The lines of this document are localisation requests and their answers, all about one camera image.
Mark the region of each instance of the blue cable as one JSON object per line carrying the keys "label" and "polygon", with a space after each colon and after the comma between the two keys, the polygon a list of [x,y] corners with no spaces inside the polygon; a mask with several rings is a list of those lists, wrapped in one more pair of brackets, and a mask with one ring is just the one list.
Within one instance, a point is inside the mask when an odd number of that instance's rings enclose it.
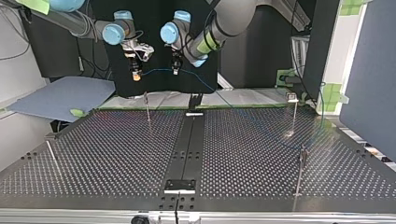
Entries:
{"label": "blue cable", "polygon": [[170,69],[170,68],[156,68],[156,69],[152,69],[152,70],[148,71],[147,73],[143,74],[143,76],[146,76],[153,72],[172,72],[172,69]]}
{"label": "blue cable", "polygon": [[[150,73],[152,73],[152,72],[155,72],[155,71],[172,72],[173,70],[172,70],[172,69],[169,69],[169,68],[152,69],[152,70],[148,71],[147,73],[145,73],[144,76],[145,76],[145,75],[148,75],[148,74],[150,74]],[[247,114],[245,111],[243,111],[243,110],[238,110],[238,109],[236,109],[233,105],[231,105],[231,104],[230,104],[226,99],[224,99],[224,97],[222,97],[215,89],[213,89],[213,88],[212,88],[211,86],[209,86],[206,82],[204,82],[196,73],[193,73],[193,72],[191,72],[191,71],[187,71],[187,70],[184,70],[184,69],[180,69],[180,71],[182,71],[182,72],[184,72],[184,73],[187,73],[187,74],[191,74],[191,75],[196,76],[197,79],[198,79],[202,84],[204,84],[204,85],[205,85],[208,89],[210,89],[211,91],[215,92],[215,93],[221,98],[221,100],[224,101],[231,109],[234,109],[237,113],[239,113],[239,114],[242,115],[243,117],[246,117],[246,118],[250,119],[252,122],[258,123],[258,124],[260,124],[260,125],[262,126],[262,124],[260,123],[259,120],[254,119],[254,118],[251,117],[249,114]],[[318,136],[319,136],[319,134],[321,133],[322,128],[323,128],[323,121],[324,121],[324,115],[323,115],[323,111],[324,111],[324,100],[323,100],[323,95],[322,95],[322,93],[321,93],[321,90],[319,90],[319,94],[320,94],[320,97],[321,97],[321,104],[322,104],[322,114],[321,114],[321,121],[320,121],[319,132],[317,132],[312,138],[310,138],[310,139],[307,141],[307,145],[306,145],[305,147],[311,147],[311,146],[314,144],[315,140],[318,138]],[[281,141],[279,141],[278,143],[279,143],[280,145],[282,145],[283,147],[287,147],[287,148],[291,148],[291,149],[296,149],[296,150],[301,149],[300,147],[290,146],[290,145],[287,145],[287,144],[285,144],[285,143],[283,143],[283,142],[281,142]]]}

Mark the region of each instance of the white wall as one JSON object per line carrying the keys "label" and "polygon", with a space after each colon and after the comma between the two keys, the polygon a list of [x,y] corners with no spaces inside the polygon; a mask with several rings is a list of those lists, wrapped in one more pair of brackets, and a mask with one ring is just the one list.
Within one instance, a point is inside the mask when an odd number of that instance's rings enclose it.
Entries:
{"label": "white wall", "polygon": [[[17,19],[7,12],[20,28]],[[23,52],[27,44],[0,16],[0,58]],[[0,61],[0,109],[46,85],[31,49],[16,59]],[[50,120],[0,111],[0,171],[44,142]]]}
{"label": "white wall", "polygon": [[[329,57],[323,74],[323,82],[341,84],[341,93],[344,94],[349,80],[350,69],[355,57],[356,46],[361,33],[361,25],[364,20],[366,5],[361,7],[359,15],[338,15]],[[335,112],[326,112],[326,115],[340,115],[342,104],[339,103]]]}
{"label": "white wall", "polygon": [[3,114],[3,118],[0,117],[0,171],[44,143],[44,136],[51,132],[50,122],[17,113]]}
{"label": "white wall", "polygon": [[[7,10],[11,21],[20,28],[15,16]],[[0,58],[13,56],[23,52],[27,44],[17,36],[0,16]],[[41,77],[32,49],[23,56],[0,61],[0,108],[19,96],[25,95],[46,85]]]}

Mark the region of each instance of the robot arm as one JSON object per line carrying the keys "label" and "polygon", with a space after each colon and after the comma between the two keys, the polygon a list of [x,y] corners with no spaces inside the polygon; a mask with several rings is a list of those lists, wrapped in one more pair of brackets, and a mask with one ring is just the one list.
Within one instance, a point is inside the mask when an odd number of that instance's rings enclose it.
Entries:
{"label": "robot arm", "polygon": [[215,19],[195,39],[189,35],[190,13],[176,11],[174,20],[161,29],[163,42],[172,46],[174,51],[174,74],[177,74],[179,65],[181,66],[176,56],[182,53],[191,64],[200,67],[206,61],[208,53],[218,49],[226,39],[240,35],[248,28],[256,6],[257,0],[217,1],[214,7],[217,13]]}
{"label": "robot arm", "polygon": [[[142,75],[142,63],[147,62],[154,48],[139,43],[134,19],[130,11],[114,13],[114,21],[93,21],[78,12],[85,0],[49,0],[48,15],[32,10],[32,13],[46,21],[57,24],[78,38],[97,38],[105,40],[110,45],[122,45],[125,56],[130,60],[130,71],[134,81],[139,81]],[[20,4],[15,0],[0,0],[11,7]]]}

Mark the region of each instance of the white panel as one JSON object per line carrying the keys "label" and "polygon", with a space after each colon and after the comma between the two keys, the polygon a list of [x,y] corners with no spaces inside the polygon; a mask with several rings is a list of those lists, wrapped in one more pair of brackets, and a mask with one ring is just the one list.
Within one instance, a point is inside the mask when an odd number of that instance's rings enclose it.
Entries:
{"label": "white panel", "polygon": [[0,171],[26,152],[44,143],[51,133],[50,120],[22,114],[0,117]]}
{"label": "white panel", "polygon": [[[8,10],[7,15],[14,25],[20,29],[17,18]],[[14,56],[26,49],[27,44],[3,17],[0,17],[0,30],[0,58]],[[40,75],[31,49],[21,57],[0,61],[0,105],[45,85],[45,79]]]}
{"label": "white panel", "polygon": [[338,17],[323,78],[326,83],[342,83],[347,56],[355,42],[359,21],[359,15]]}

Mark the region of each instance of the black backdrop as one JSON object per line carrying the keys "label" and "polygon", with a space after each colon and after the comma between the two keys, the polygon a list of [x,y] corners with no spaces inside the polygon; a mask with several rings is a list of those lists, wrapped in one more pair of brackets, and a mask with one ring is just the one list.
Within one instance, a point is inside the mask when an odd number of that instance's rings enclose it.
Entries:
{"label": "black backdrop", "polygon": [[[112,0],[111,3],[109,2],[108,0],[92,0],[95,18],[113,21],[115,11],[130,10],[134,16],[136,30],[145,32],[139,40],[155,48],[150,61],[144,64],[144,72],[171,67],[171,49],[164,46],[160,38],[160,30],[165,23],[173,19],[175,10],[182,9],[190,12],[192,36],[201,33],[209,12],[209,4],[204,0]],[[197,77],[183,72],[178,76],[170,72],[153,72],[143,77],[141,81],[134,82],[129,72],[129,62],[123,55],[121,46],[106,44],[106,51],[119,96],[141,95],[145,91],[212,92]],[[198,69],[185,60],[183,69],[199,74],[202,80],[213,89],[217,88],[217,53],[211,53],[207,62]]]}

